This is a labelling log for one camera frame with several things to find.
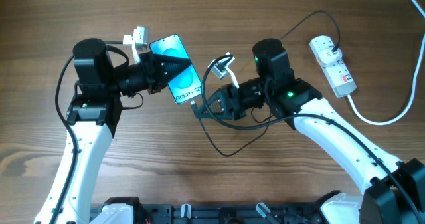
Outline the teal Galaxy smartphone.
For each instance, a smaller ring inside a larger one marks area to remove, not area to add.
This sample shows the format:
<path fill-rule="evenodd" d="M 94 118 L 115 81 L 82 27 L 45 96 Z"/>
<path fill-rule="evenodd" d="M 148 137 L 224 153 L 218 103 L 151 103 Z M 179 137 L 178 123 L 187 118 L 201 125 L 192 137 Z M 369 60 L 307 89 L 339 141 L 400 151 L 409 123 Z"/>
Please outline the teal Galaxy smartphone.
<path fill-rule="evenodd" d="M 178 34 L 159 39 L 149 44 L 149 48 L 156 55 L 170 56 L 173 58 L 190 61 L 183 42 Z M 172 74 L 168 87 L 177 104 L 182 104 L 196 96 L 201 95 L 201 80 L 193 64 L 183 69 L 185 63 L 166 62 L 165 71 Z"/>

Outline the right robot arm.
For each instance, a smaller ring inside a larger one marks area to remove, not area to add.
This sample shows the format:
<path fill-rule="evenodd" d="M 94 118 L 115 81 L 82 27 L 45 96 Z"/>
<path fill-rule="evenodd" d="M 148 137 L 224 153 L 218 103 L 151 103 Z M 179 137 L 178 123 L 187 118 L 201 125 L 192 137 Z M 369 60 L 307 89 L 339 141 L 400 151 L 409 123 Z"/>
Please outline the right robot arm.
<path fill-rule="evenodd" d="M 360 191 L 360 196 L 326 197 L 319 210 L 327 223 L 424 222 L 422 162 L 403 162 L 346 122 L 317 89 L 295 77 L 280 40 L 261 40 L 252 52 L 258 77 L 204 97 L 201 106 L 193 106 L 198 119 L 233 128 L 247 109 L 268 106 L 274 122 L 286 122 L 319 144 Z"/>

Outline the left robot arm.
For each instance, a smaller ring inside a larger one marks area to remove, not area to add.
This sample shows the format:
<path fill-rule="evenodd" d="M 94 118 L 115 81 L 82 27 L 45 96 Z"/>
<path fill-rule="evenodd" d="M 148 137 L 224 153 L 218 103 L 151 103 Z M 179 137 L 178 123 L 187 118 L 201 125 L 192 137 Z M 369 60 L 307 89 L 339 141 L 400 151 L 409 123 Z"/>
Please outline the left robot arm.
<path fill-rule="evenodd" d="M 107 42 L 84 39 L 75 44 L 68 64 L 78 75 L 66 115 L 59 117 L 67 130 L 64 153 L 35 223 L 88 223 L 100 165 L 112 143 L 123 106 L 121 97 L 147 91 L 161 92 L 190 65 L 189 58 L 136 53 L 113 66 L 109 53 L 124 52 Z"/>

